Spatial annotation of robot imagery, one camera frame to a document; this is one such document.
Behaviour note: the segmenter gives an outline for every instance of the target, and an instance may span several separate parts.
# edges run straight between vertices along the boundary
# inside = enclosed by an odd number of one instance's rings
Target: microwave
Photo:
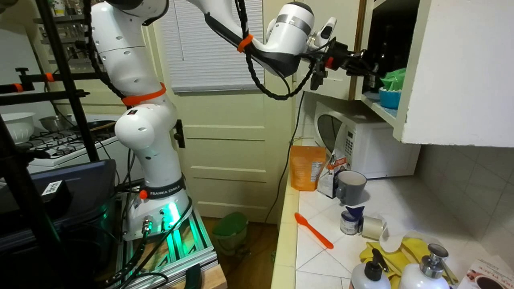
[[[414,174],[421,145],[396,140],[392,126],[368,107],[317,101],[314,126],[316,144],[326,147],[328,155],[334,149],[343,152],[349,170],[366,178]]]

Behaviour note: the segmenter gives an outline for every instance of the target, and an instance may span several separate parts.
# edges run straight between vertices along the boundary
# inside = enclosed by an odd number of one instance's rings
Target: soap dispenser
[[[448,251],[437,244],[428,245],[430,256],[423,256],[421,264],[409,264],[403,269],[399,289],[449,289],[443,278],[444,259]]]
[[[379,250],[373,248],[372,253],[372,261],[354,268],[350,289],[391,289],[391,283],[384,274],[384,271],[389,272],[386,261]]]

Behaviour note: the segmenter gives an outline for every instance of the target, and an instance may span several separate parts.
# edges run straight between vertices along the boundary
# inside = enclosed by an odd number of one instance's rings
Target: orange spoon
[[[316,231],[316,229],[314,229],[309,224],[309,222],[307,221],[307,219],[304,216],[300,215],[300,213],[295,213],[295,219],[298,222],[298,224],[304,225],[305,227],[307,227],[320,240],[320,242],[323,243],[323,245],[325,245],[328,249],[334,249],[334,245],[329,240],[327,240],[321,233]]]

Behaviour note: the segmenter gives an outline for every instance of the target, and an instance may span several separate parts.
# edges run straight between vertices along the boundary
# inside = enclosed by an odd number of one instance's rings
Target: wooden floor
[[[202,220],[209,233],[209,238],[214,240],[211,231],[218,219],[202,217]],[[278,235],[276,225],[250,223],[245,245],[250,252],[248,255],[245,257],[225,256],[216,251],[229,289],[266,289],[271,287]]]

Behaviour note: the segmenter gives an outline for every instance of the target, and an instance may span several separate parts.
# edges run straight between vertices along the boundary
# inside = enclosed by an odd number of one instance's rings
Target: window
[[[262,0],[246,0],[250,33],[262,42]],[[239,22],[235,4],[232,15]],[[161,19],[166,61],[175,93],[257,89],[250,78],[244,53],[218,36],[205,23],[204,14],[185,0],[170,0]],[[264,82],[264,69],[254,62]]]

